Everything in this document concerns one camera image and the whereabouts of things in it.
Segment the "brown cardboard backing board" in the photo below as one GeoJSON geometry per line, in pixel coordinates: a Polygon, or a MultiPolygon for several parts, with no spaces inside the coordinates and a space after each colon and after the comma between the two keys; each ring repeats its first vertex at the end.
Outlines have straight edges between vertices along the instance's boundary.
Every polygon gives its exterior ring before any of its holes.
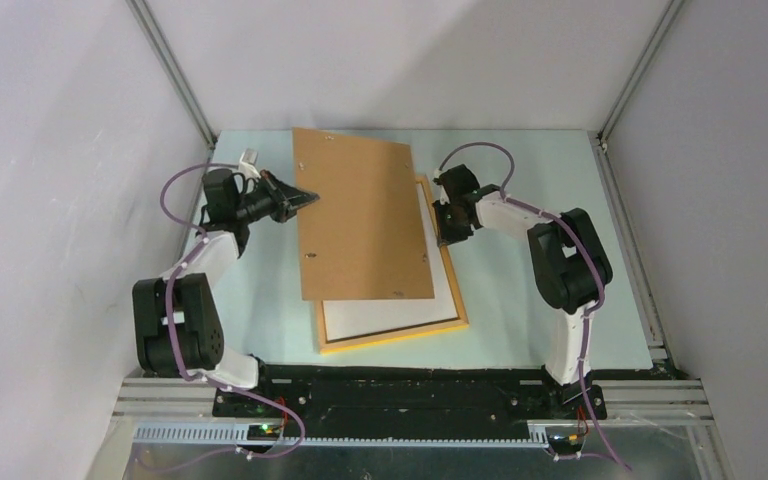
{"type": "Polygon", "coordinates": [[[292,147],[297,186],[319,196],[297,215],[303,299],[433,297],[410,147],[305,128],[292,147]]]}

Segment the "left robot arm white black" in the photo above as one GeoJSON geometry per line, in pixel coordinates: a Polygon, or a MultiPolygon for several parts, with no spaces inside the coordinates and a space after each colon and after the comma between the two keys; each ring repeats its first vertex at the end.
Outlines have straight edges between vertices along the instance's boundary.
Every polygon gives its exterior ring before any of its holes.
{"type": "Polygon", "coordinates": [[[244,253],[251,224],[286,223],[320,197],[246,162],[206,171],[201,186],[205,204],[189,225],[192,248],[162,275],[132,288],[137,359],[158,377],[238,388],[238,404],[264,416],[275,406],[276,390],[259,379],[256,357],[226,345],[212,289],[244,253]]]}

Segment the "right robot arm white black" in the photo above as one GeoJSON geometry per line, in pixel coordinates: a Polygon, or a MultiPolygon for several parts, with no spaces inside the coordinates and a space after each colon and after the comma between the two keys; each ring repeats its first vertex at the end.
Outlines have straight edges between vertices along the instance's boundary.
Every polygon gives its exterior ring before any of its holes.
{"type": "Polygon", "coordinates": [[[586,384],[590,372],[592,318],[605,301],[613,269],[589,214],[574,208],[552,213],[481,186],[464,165],[436,171],[441,189],[433,202],[438,244],[463,242],[484,228],[527,244],[541,298],[559,315],[544,368],[554,381],[541,392],[545,411],[566,418],[582,403],[574,383],[586,384]]]}

